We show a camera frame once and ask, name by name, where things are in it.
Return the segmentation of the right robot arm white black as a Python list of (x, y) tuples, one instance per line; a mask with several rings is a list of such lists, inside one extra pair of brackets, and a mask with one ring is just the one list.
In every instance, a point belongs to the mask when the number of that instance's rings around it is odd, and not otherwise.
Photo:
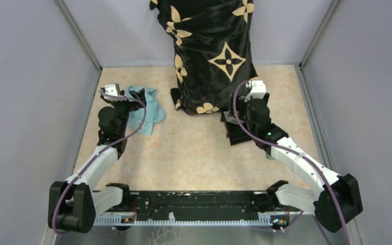
[(272, 122), (267, 106), (269, 94), (231, 95), (229, 108), (240, 130), (266, 155), (285, 164), (308, 188), (278, 181), (267, 190), (267, 204), (273, 210), (284, 206), (313, 215), (326, 230), (334, 233), (363, 212), (357, 179), (341, 175), (302, 150), (289, 134)]

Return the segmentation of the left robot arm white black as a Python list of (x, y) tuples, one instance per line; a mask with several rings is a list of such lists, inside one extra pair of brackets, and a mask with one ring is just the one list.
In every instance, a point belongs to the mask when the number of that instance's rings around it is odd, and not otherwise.
[(141, 110), (146, 117), (145, 89), (126, 92), (103, 87), (100, 94), (108, 105), (97, 114), (100, 129), (94, 152), (70, 177), (50, 186), (47, 223), (56, 234), (88, 233), (97, 216), (111, 209), (127, 211), (133, 204), (126, 184), (109, 183), (103, 190), (93, 189), (122, 156), (128, 138), (141, 129), (138, 126), (126, 133), (131, 112)]

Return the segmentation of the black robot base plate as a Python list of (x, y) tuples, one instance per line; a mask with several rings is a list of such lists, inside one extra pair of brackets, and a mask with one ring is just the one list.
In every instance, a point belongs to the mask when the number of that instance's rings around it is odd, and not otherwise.
[(130, 221), (165, 220), (172, 213), (180, 221), (256, 219), (265, 213), (289, 221), (296, 208), (273, 204), (266, 191), (130, 191), (122, 204), (106, 214), (128, 215)]

